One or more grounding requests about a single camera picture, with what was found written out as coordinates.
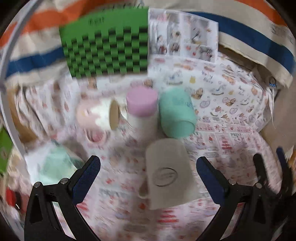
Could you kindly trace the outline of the pale green white mug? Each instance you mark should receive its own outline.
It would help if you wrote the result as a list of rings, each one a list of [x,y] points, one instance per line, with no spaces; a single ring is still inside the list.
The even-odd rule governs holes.
[[[145,151],[149,208],[170,208],[201,198],[184,144],[174,138],[151,143]]]

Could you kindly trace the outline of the pink and white upside-down mug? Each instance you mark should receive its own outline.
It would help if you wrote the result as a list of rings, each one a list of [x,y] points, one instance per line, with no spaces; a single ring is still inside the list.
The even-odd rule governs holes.
[[[158,92],[137,86],[126,94],[125,116],[130,136],[137,143],[148,143],[158,131]]]

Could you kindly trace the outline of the red cap bottle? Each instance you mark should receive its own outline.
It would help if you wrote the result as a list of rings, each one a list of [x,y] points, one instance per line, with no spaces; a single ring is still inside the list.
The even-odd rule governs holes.
[[[10,188],[6,189],[6,202],[9,206],[15,208],[20,213],[25,213],[23,209],[23,199],[20,192],[13,191]]]

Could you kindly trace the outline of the tissue pack with leaf print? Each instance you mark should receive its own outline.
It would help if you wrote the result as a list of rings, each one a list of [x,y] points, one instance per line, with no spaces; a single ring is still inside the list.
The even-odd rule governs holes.
[[[84,161],[74,152],[56,143],[48,143],[30,151],[25,156],[27,171],[32,184],[57,184],[63,178],[70,178]]]

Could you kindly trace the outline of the print patterned tablecloth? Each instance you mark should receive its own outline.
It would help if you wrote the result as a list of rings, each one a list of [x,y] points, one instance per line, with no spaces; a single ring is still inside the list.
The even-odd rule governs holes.
[[[78,205],[83,217],[102,240],[195,240],[218,210],[196,177],[201,198],[175,207],[150,210],[144,147],[121,125],[103,145],[88,141],[78,126],[53,137],[82,159],[97,155],[101,171],[86,199]],[[183,139],[191,166],[205,156],[223,175],[241,185],[257,182],[254,154],[264,159],[269,186],[279,192],[281,170],[263,137],[249,125],[228,124],[213,118],[199,121]]]

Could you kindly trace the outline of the bear print cloth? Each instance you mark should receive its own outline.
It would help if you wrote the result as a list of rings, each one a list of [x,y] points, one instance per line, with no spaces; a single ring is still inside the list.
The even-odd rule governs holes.
[[[249,125],[260,131],[271,118],[273,95],[256,69],[249,70],[219,54],[215,64],[189,59],[153,58],[147,74],[75,79],[69,73],[20,86],[14,101],[20,122],[43,140],[74,126],[78,102],[115,96],[125,103],[131,88],[147,86],[163,92],[184,89],[198,117]]]

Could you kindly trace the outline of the teal mug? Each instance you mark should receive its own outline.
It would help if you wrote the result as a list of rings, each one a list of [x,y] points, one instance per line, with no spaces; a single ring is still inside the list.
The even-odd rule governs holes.
[[[172,87],[159,98],[161,127],[170,138],[186,138],[195,131],[197,117],[191,97],[185,90]]]

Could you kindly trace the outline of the striped Hermes blanket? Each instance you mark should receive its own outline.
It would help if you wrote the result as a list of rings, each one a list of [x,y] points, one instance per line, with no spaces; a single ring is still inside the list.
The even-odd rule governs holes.
[[[219,24],[219,44],[254,61],[290,86],[295,72],[295,38],[266,1],[43,1],[11,54],[7,80],[32,83],[53,74],[62,58],[59,27],[98,8],[148,6],[177,9]]]

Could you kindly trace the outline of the comic picture card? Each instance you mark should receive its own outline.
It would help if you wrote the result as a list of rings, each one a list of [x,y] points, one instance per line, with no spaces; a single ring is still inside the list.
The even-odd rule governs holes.
[[[215,63],[218,23],[183,11],[150,8],[149,53]]]

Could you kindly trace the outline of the green checkered box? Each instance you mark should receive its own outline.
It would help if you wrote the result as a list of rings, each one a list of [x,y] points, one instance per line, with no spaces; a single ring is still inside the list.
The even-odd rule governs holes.
[[[72,77],[146,72],[149,9],[106,9],[79,18],[59,34]]]

